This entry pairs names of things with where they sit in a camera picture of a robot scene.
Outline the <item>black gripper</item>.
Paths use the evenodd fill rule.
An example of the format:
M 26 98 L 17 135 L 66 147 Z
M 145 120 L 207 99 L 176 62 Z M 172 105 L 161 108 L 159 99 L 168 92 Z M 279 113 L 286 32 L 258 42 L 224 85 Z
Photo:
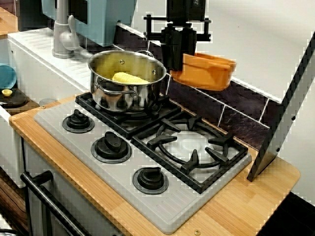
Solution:
M 145 37 L 147 40 L 161 42 L 164 66 L 172 71 L 182 68 L 182 54 L 194 55 L 197 41 L 210 41 L 209 24 L 211 20 L 205 18 L 204 0 L 168 0 L 166 15 L 156 17 L 150 14 L 146 20 Z M 167 26 L 161 32 L 152 31 L 152 21 L 166 21 Z M 197 34 L 191 27 L 192 22 L 202 22 L 204 32 Z

